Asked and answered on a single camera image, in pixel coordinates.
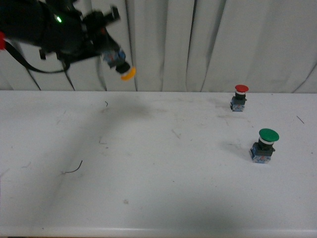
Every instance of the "black wire scrap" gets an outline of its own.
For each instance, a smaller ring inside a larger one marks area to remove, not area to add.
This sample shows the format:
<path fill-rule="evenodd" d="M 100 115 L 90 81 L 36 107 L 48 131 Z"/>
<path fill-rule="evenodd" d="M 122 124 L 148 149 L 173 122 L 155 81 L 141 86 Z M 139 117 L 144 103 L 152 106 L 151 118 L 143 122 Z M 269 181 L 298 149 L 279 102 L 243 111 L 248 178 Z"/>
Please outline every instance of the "black wire scrap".
<path fill-rule="evenodd" d="M 79 170 L 79 168 L 80 168 L 80 166 L 81 166 L 81 163 L 82 163 L 82 162 L 83 162 L 83 161 L 81 161 L 81 162 L 80 162 L 79 167 L 78 167 L 77 169 L 75 169 L 74 171 L 70 171 L 70 172 L 63 172 L 63 174 L 76 172 L 77 170 Z"/>

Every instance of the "scratch mark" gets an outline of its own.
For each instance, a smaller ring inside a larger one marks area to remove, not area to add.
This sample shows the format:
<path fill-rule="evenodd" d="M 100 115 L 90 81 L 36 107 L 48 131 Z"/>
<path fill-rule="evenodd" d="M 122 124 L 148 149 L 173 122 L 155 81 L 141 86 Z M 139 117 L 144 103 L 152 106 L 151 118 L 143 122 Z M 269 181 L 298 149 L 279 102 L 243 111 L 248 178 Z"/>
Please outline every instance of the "scratch mark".
<path fill-rule="evenodd" d="M 181 135 L 181 134 L 177 134 L 173 129 L 172 129 L 172 132 L 176 135 L 176 137 L 177 137 L 178 139 L 180 139 L 180 135 Z"/>
<path fill-rule="evenodd" d="M 101 145 L 106 145 L 107 144 L 107 143 L 101 142 L 101 140 L 102 140 L 102 138 L 100 138 L 99 144 L 101 144 Z"/>
<path fill-rule="evenodd" d="M 298 116 L 297 116 L 297 118 L 298 118 L 303 124 L 305 124 L 305 123 L 302 121 L 302 119 L 300 119 Z"/>
<path fill-rule="evenodd" d="M 61 172 L 62 175 L 66 174 L 66 173 L 73 173 L 73 172 L 76 172 L 77 170 L 79 170 L 81 164 L 83 163 L 83 161 L 80 162 L 80 165 L 77 169 L 75 169 L 74 171 L 70 171 L 70 172 Z"/>
<path fill-rule="evenodd" d="M 27 167 L 29 167 L 30 165 L 31 165 L 31 162 L 29 162 L 27 166 L 22 166 L 21 168 L 27 168 Z"/>
<path fill-rule="evenodd" d="M 8 168 L 6 171 L 4 171 L 3 173 L 1 173 L 0 178 L 3 177 L 3 175 L 5 175 L 7 172 L 10 171 L 10 168 Z"/>

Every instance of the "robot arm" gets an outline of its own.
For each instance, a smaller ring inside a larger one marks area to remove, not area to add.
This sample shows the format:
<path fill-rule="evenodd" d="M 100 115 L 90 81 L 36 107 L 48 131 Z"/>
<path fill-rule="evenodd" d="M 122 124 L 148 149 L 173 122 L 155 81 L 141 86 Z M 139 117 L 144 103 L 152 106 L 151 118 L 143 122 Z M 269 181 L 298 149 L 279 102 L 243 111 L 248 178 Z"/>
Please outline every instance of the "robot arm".
<path fill-rule="evenodd" d="M 43 60 L 56 53 L 60 61 L 70 65 L 103 55 L 110 67 L 116 67 L 120 74 L 128 73 L 125 53 L 106 30 L 120 19 L 117 8 L 112 6 L 106 15 L 93 11 L 82 17 L 73 5 L 75 1 L 0 0 L 0 31 L 8 39 L 40 47 Z"/>

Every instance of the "green button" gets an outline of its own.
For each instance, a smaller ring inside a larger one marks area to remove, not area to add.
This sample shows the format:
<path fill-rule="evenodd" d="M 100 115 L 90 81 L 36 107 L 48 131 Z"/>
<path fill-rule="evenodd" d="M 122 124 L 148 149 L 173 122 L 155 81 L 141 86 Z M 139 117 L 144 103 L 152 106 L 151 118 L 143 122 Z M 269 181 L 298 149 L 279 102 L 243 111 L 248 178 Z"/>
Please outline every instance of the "green button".
<path fill-rule="evenodd" d="M 279 135 L 277 134 L 277 132 L 271 129 L 261 129 L 259 131 L 259 134 L 260 137 L 267 142 L 275 142 L 279 140 Z"/>

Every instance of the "black cable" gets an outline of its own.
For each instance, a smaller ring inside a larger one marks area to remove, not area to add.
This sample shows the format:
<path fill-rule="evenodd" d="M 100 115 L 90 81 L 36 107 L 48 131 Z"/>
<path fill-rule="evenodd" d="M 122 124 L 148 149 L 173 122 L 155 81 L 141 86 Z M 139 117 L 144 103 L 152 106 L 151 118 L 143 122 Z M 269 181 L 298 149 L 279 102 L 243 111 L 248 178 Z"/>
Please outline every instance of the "black cable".
<path fill-rule="evenodd" d="M 18 42 L 12 41 L 11 44 L 16 48 L 17 51 L 20 52 L 20 54 L 21 54 L 22 56 L 24 56 L 24 55 L 23 55 L 22 48 L 21 48 L 21 46 L 20 46 L 20 44 L 19 44 Z M 27 73 L 29 74 L 30 78 L 31 78 L 31 79 L 33 80 L 33 82 L 35 83 L 35 85 L 36 85 L 36 86 L 38 87 L 38 89 L 41 91 L 41 88 L 40 88 L 39 84 L 37 83 L 37 81 L 36 81 L 36 79 L 34 78 L 34 76 L 31 74 L 30 70 L 28 70 L 27 68 L 25 68 L 25 69 L 26 69 Z"/>
<path fill-rule="evenodd" d="M 33 66 L 31 66 L 26 60 L 25 58 L 21 55 L 21 53 L 15 48 L 13 47 L 9 42 L 5 42 L 5 49 L 9 52 L 10 55 L 12 55 L 12 57 L 14 57 L 21 65 L 23 65 L 24 67 L 26 67 L 27 69 L 34 71 L 34 72 L 38 72 L 38 73 L 62 73 L 65 72 L 69 69 L 70 64 L 65 62 L 65 67 L 61 70 L 57 70 L 57 71 L 43 71 L 37 68 L 34 68 Z"/>
<path fill-rule="evenodd" d="M 83 162 L 83 161 L 80 162 L 80 165 L 79 165 L 79 167 L 78 167 L 77 169 L 75 169 L 74 171 L 70 171 L 70 172 L 64 172 L 64 174 L 76 172 L 77 170 L 79 170 L 79 168 L 80 168 L 82 162 Z"/>

